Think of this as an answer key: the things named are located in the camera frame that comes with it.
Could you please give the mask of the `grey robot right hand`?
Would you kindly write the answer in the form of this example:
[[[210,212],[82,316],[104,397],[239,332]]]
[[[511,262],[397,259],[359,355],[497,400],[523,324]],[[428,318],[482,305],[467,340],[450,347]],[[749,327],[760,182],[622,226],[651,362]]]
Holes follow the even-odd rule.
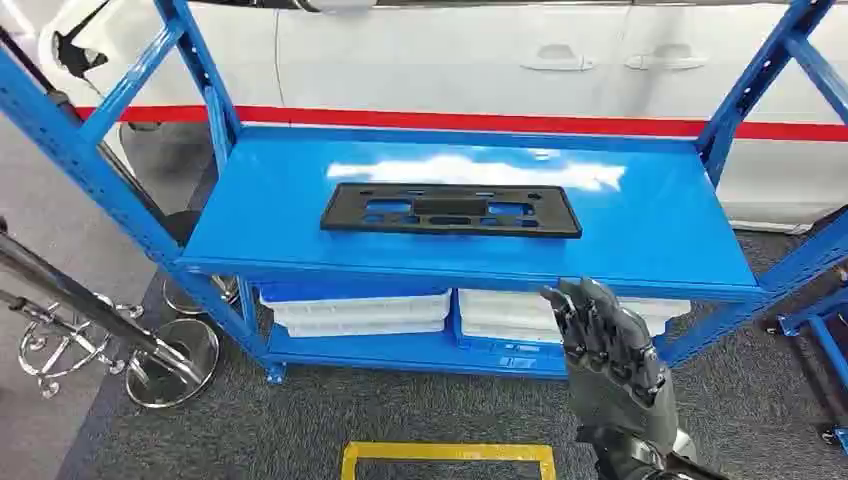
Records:
[[[545,286],[562,338],[570,408],[587,441],[639,441],[672,452],[678,416],[672,376],[645,320],[589,277]]]

